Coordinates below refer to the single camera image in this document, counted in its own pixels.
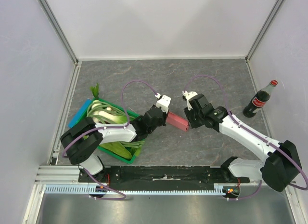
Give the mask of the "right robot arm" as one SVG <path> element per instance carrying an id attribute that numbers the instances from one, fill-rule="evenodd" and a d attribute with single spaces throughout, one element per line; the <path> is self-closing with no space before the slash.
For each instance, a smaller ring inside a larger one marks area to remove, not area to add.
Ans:
<path id="1" fill-rule="evenodd" d="M 257 156 L 257 160 L 231 157 L 225 167 L 233 177 L 262 180 L 275 191 L 283 191 L 299 174 L 301 163 L 296 146 L 267 137 L 242 123 L 227 109 L 214 108 L 207 98 L 196 92 L 182 93 L 187 106 L 184 109 L 191 128 L 206 126 L 237 141 Z"/>

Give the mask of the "pink paper box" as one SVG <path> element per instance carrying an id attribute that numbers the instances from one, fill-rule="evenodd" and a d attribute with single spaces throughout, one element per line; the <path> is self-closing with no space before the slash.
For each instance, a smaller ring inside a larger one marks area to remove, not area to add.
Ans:
<path id="1" fill-rule="evenodd" d="M 189 128 L 188 121 L 172 112 L 168 113 L 167 123 L 186 132 Z"/>

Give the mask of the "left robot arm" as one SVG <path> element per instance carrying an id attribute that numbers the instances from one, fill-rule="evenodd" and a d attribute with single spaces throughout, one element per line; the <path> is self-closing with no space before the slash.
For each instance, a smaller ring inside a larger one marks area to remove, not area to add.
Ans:
<path id="1" fill-rule="evenodd" d="M 144 140 L 157 127 L 166 125 L 168 113 L 168 107 L 153 105 L 144 115 L 126 124 L 102 124 L 90 117 L 83 118 L 61 136 L 62 156 L 72 165 L 80 165 L 88 174 L 96 175 L 104 168 L 94 154 L 100 144 Z"/>

